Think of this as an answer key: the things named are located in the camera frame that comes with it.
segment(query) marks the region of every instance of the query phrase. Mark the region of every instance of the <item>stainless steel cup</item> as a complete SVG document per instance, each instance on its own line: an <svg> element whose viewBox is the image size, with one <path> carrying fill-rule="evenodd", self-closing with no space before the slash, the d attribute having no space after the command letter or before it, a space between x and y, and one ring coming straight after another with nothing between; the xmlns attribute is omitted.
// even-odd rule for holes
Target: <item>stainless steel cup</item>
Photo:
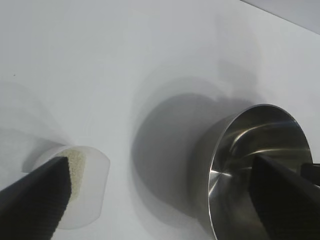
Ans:
<svg viewBox="0 0 320 240"><path fill-rule="evenodd" d="M297 173L303 163L313 162L295 119L269 104L221 120L197 144L190 193L198 219L214 240L270 239L248 192L252 161L258 153Z"/></svg>

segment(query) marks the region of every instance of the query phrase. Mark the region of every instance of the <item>white surface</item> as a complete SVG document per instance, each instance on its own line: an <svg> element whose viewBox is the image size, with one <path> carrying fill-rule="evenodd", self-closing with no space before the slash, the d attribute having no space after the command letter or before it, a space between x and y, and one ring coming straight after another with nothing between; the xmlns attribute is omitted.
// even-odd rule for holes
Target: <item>white surface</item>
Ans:
<svg viewBox="0 0 320 240"><path fill-rule="evenodd" d="M54 240L205 240L182 213L195 139L270 103L319 160L319 56L319 35L238 0L3 0L1 158L27 168L65 143L110 158L101 217Z"/></svg>

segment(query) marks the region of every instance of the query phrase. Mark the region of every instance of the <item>metal cup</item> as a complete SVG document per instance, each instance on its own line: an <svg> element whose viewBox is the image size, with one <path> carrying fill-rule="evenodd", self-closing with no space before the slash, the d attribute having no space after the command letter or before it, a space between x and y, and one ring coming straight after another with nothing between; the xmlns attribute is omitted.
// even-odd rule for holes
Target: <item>metal cup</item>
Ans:
<svg viewBox="0 0 320 240"><path fill-rule="evenodd" d="M297 173L303 163L313 162L297 121L269 104L221 120L197 144L190 195L199 221L214 240L270 240L248 192L258 153Z"/></svg>

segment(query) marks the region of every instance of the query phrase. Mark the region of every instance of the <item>translucent cup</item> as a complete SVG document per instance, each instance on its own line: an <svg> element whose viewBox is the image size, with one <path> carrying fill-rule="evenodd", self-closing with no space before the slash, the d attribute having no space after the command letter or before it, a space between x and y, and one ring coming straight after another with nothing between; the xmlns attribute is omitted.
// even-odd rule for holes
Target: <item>translucent cup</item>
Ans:
<svg viewBox="0 0 320 240"><path fill-rule="evenodd" d="M101 214L110 160L99 150L88 146L62 146L52 148L35 162L35 170L65 150L76 150L85 155L84 172L79 195L69 202L58 225L59 229L78 229L95 220Z"/></svg>

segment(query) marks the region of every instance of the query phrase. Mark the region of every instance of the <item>white table surface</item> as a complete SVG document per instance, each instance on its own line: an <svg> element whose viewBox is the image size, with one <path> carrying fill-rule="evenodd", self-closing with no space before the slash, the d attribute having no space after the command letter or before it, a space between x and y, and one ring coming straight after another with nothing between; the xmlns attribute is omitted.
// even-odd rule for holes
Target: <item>white table surface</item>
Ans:
<svg viewBox="0 0 320 240"><path fill-rule="evenodd" d="M320 148L320 36L239 0L2 0L0 152L58 144L111 160L100 218L54 240L205 240L185 201L195 140L252 104Z"/></svg>

